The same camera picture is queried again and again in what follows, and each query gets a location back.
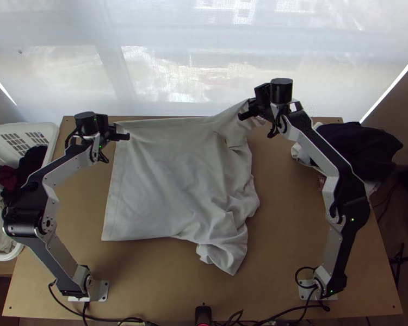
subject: cable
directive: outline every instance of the cable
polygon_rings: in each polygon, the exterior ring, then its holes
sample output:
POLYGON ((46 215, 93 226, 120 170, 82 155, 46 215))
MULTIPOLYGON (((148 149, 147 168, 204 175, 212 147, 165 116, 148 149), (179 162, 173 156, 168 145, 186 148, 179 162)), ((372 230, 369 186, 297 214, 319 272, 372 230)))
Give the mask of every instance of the cable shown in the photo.
POLYGON ((88 323, 86 322, 86 316, 85 316, 86 309, 88 308, 88 306, 89 306, 89 301, 86 301, 83 305, 83 311, 82 311, 82 319, 83 319, 83 324, 85 326, 88 326, 88 323))
POLYGON ((319 304, 303 305, 303 306, 299 306, 299 307, 294 307, 294 308, 287 309, 287 310, 285 310, 285 311, 283 311, 283 312, 281 312, 281 313, 279 313, 279 314, 277 314, 277 315, 275 315, 275 316, 272 316, 272 317, 270 317, 270 318, 268 318, 268 319, 259 321, 259 322, 256 323, 254 326, 261 326, 261 325, 266 324, 266 323, 268 323, 268 322, 275 322, 275 321, 277 321, 277 318, 279 318, 279 317, 281 317, 281 316, 283 316, 283 315, 285 315, 285 314, 288 314, 289 312, 296 311, 296 310, 301 310, 301 309, 322 308, 322 309, 325 310, 326 312, 330 312, 330 311, 331 311, 331 308, 328 307, 327 305, 324 305, 324 304, 322 303, 322 301, 319 301, 318 303, 319 303, 319 304))
POLYGON ((300 287, 302 287, 303 289, 312 289, 312 288, 314 288, 314 287, 317 287, 316 284, 309 285, 309 286, 305 286, 305 285, 301 285, 301 284, 299 283, 299 281, 298 281, 298 274, 299 274, 299 272, 301 272, 301 271, 303 271, 303 270, 305 270, 305 269, 311 269, 313 272, 316 270, 316 268, 309 267, 309 266, 304 266, 304 267, 301 267, 300 269, 298 269, 298 270, 295 272, 295 282, 296 282, 296 284, 298 284, 298 285, 299 285, 300 287))
POLYGON ((69 135, 66 137, 66 139, 65 139, 65 149, 68 148, 69 141, 70 141, 70 139, 74 136, 74 134, 77 132, 77 130, 78 130, 78 128, 74 129, 74 130, 72 131, 72 133, 69 134, 69 135))
POLYGON ((106 318, 98 318, 98 317, 86 315, 86 310, 87 310, 87 308, 89 306, 89 302, 85 302, 85 304, 83 306, 83 312, 82 313, 74 311, 74 310, 68 308, 62 302, 60 302, 59 299, 54 295, 53 290, 51 288, 52 288, 53 285, 56 284, 56 281, 57 280, 54 280, 53 282, 51 282, 48 285, 48 290, 49 290, 51 296, 53 297, 53 299, 60 306, 62 306, 62 308, 64 308, 65 310, 69 311, 70 313, 72 313, 72 314, 74 314, 76 316, 81 317, 83 319, 83 323, 85 323, 85 326, 86 326, 86 319, 90 319, 90 320, 97 321, 97 322, 119 323, 119 325, 121 325, 121 323, 125 323, 125 322, 136 322, 136 323, 146 323, 146 324, 148 324, 150 326, 159 326, 156 323, 153 323, 153 322, 150 322, 150 321, 144 321, 143 319, 140 319, 140 318, 137 318, 137 317, 127 317, 127 318, 124 318, 124 319, 106 319, 106 318))
POLYGON ((317 289, 317 285, 311 290, 310 295, 309 295, 308 298, 307 298, 307 303, 305 304, 304 311, 303 311, 301 317, 299 317, 299 319, 298 319, 297 321, 295 321, 295 324, 299 323, 301 320, 304 319, 305 314, 306 314, 307 309, 308 309, 308 303, 310 302, 310 299, 311 299, 311 297, 313 296, 313 293, 315 292, 316 289, 317 289))
POLYGON ((375 206, 373 206, 372 208, 377 208, 377 207, 381 206, 383 203, 385 203, 388 200, 389 196, 391 196, 394 193, 394 190, 397 188, 398 185, 399 185, 399 182, 397 181, 391 187, 391 189, 389 190, 389 192, 388 192, 387 196, 385 197, 385 199, 382 202, 380 202, 379 204, 376 204, 375 206))
POLYGON ((398 188, 399 184, 400 184, 399 181, 396 181, 396 183, 393 185, 393 187, 389 190, 389 192, 388 192, 387 196, 385 197, 385 199, 382 202, 380 202, 379 204, 373 206, 373 208, 376 208, 378 206, 383 205, 383 203, 387 202, 387 204, 385 205, 385 208, 382 211, 381 215, 376 219, 377 223, 379 223, 381 221, 381 219, 384 217, 385 213, 387 212, 388 205, 390 204, 390 201, 391 201, 391 197, 394 194, 394 191, 398 188))

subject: white laundry basket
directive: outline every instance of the white laundry basket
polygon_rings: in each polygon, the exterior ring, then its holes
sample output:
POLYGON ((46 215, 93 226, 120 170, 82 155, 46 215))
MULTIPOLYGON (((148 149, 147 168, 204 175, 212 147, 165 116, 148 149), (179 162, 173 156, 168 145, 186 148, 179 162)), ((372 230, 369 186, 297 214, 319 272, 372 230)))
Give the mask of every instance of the white laundry basket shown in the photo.
MULTIPOLYGON (((46 123, 8 123, 0 125, 0 165, 18 167, 20 158, 34 146, 48 146, 42 166, 50 163, 58 137, 59 128, 51 122, 46 123)), ((18 256, 23 245, 17 243, 8 254, 0 253, 0 261, 18 256)))

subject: black cable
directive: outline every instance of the black cable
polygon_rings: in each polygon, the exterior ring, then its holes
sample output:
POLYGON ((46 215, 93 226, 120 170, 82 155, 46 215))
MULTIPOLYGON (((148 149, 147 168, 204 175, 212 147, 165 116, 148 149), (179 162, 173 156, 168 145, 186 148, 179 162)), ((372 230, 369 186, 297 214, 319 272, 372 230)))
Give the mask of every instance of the black cable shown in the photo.
POLYGON ((385 196, 385 199, 382 202, 380 202, 379 204, 376 204, 375 206, 373 206, 372 208, 377 208, 377 207, 381 206, 383 203, 385 203, 388 200, 388 198, 394 193, 394 190, 397 188, 398 185, 399 185, 399 182, 397 181, 391 187, 391 189, 388 191, 388 194, 387 194, 387 196, 385 196))
POLYGON ((308 298, 307 298, 307 302, 306 302, 306 304, 305 304, 304 311, 303 311, 301 317, 299 317, 299 319, 298 319, 297 321, 295 321, 295 324, 298 324, 301 320, 304 319, 305 314, 307 313, 308 303, 310 302, 310 299, 311 299, 311 297, 313 296, 313 293, 315 292, 316 289, 317 289, 317 285, 315 285, 315 287, 311 290, 310 295, 308 295, 308 298))
POLYGON ((74 311, 74 310, 68 308, 62 302, 60 302, 59 299, 54 295, 53 290, 51 288, 52 288, 53 285, 56 284, 56 281, 57 280, 54 280, 53 282, 51 282, 48 285, 48 290, 49 290, 51 296, 53 297, 53 299, 60 306, 62 306, 62 308, 64 308, 65 310, 69 311, 70 313, 72 313, 72 314, 74 314, 76 316, 79 316, 79 317, 83 318, 84 323, 86 322, 86 319, 90 319, 90 320, 97 321, 97 322, 120 323, 120 324, 125 323, 125 322, 137 322, 137 323, 146 323, 146 324, 149 324, 150 326, 159 326, 156 323, 149 322, 149 321, 144 321, 143 319, 140 319, 140 318, 137 318, 137 317, 127 317, 127 318, 124 318, 124 319, 106 319, 106 318, 98 318, 98 317, 86 315, 86 309, 88 308, 87 306, 89 306, 89 302, 87 302, 87 303, 85 302, 86 308, 85 308, 85 306, 83 306, 83 313, 74 311))
POLYGON ((239 310, 239 311, 237 311, 237 312, 235 312, 235 313, 233 313, 233 314, 228 318, 228 320, 224 323, 224 326, 234 326, 234 325, 236 325, 237 323, 239 323, 239 320, 240 320, 240 318, 241 318, 242 315, 243 315, 243 309, 242 309, 242 310, 239 310), (236 320, 234 321, 234 323, 231 324, 231 321, 232 321, 233 318, 236 317, 236 316, 237 316, 236 320))
POLYGON ((65 139, 65 149, 68 148, 69 141, 70 141, 70 139, 74 136, 74 134, 76 133, 77 130, 78 130, 78 128, 74 129, 74 130, 72 131, 72 133, 69 134, 69 135, 66 137, 66 139, 65 139))
POLYGON ((319 301, 319 304, 303 305, 303 306, 287 309, 287 310, 279 313, 278 315, 272 316, 272 317, 270 317, 268 319, 265 319, 265 320, 262 320, 262 321, 256 323, 254 326, 261 326, 261 325, 266 324, 268 322, 275 322, 275 321, 277 321, 277 318, 279 318, 279 317, 281 317, 281 316, 283 316, 285 314, 288 314, 289 312, 292 312, 292 311, 301 310, 301 309, 310 309, 310 308, 322 308, 326 312, 331 311, 330 307, 328 307, 327 305, 324 305, 322 301, 319 301))
POLYGON ((86 302, 84 303, 84 305, 83 305, 83 311, 82 311, 82 319, 83 319, 83 324, 84 324, 85 326, 88 326, 88 323, 86 322, 86 316, 85 316, 85 314, 86 314, 86 309, 88 308, 88 306, 89 306, 89 301, 86 301, 86 302))
POLYGON ((298 284, 298 285, 299 285, 300 287, 302 287, 303 289, 312 289, 312 288, 314 288, 314 287, 317 287, 316 284, 309 285, 309 286, 305 286, 305 285, 302 285, 302 284, 299 283, 299 281, 298 281, 298 274, 299 274, 299 272, 301 272, 301 271, 303 271, 303 270, 305 270, 305 269, 311 269, 313 272, 316 270, 315 268, 309 267, 309 266, 304 266, 304 267, 301 267, 300 269, 298 269, 298 270, 295 272, 295 282, 296 282, 296 284, 298 284))
POLYGON ((385 197, 385 199, 380 202, 379 204, 373 206, 373 208, 376 208, 378 206, 383 205, 383 203, 387 202, 387 204, 385 205, 384 210, 382 211, 381 215, 376 219, 376 221, 379 223, 381 221, 381 219, 384 217, 385 213, 387 212, 388 209, 388 205, 390 204, 392 195, 394 194, 394 191, 398 188, 399 186, 399 181, 396 181, 396 183, 393 185, 393 187, 389 190, 387 196, 385 197))

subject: metal stand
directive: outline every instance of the metal stand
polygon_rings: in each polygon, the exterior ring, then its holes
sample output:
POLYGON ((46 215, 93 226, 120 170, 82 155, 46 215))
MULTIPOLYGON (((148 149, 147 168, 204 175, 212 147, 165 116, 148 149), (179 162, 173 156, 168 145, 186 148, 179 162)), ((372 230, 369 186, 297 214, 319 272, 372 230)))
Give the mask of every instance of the metal stand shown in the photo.
MULTIPOLYGON (((311 286, 311 285, 314 285, 314 281, 312 279, 299 280, 299 284, 302 284, 303 286, 311 286)), ((301 286, 298 286, 299 298, 301 300, 307 300, 312 290, 313 289, 305 289, 301 286)), ((333 296, 327 297, 327 298, 321 298, 321 290, 315 289, 313 295, 310 298, 310 301, 326 301, 326 300, 337 300, 337 299, 338 297, 336 294, 334 294, 333 296)))
POLYGON ((400 250, 393 258, 390 258, 388 262, 390 263, 391 272, 393 273, 394 283, 396 284, 396 288, 399 287, 399 276, 400 276, 400 267, 403 263, 408 261, 408 256, 404 257, 404 248, 405 244, 400 244, 400 250), (393 269, 393 265, 396 264, 396 272, 393 269))
POLYGON ((89 289, 88 289, 89 296, 88 297, 83 297, 83 298, 68 297, 68 301, 70 302, 91 302, 91 301, 104 302, 107 300, 108 292, 109 292, 109 281, 94 280, 89 286, 89 289))

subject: black cloth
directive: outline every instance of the black cloth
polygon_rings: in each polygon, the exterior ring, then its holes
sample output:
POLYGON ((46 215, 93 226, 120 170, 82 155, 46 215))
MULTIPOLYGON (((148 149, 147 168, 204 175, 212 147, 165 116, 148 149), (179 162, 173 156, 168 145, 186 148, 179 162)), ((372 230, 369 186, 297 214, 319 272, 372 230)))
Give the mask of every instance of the black cloth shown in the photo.
POLYGON ((5 204, 9 204, 12 201, 14 194, 26 183, 29 175, 41 168, 47 148, 47 146, 32 147, 27 150, 26 154, 20 159, 18 168, 14 169, 16 183, 13 191, 7 190, 5 187, 1 193, 5 204))
POLYGON ((385 181, 396 168, 393 156, 403 147, 393 135, 381 129, 363 127, 359 122, 323 124, 317 132, 364 181, 385 181))

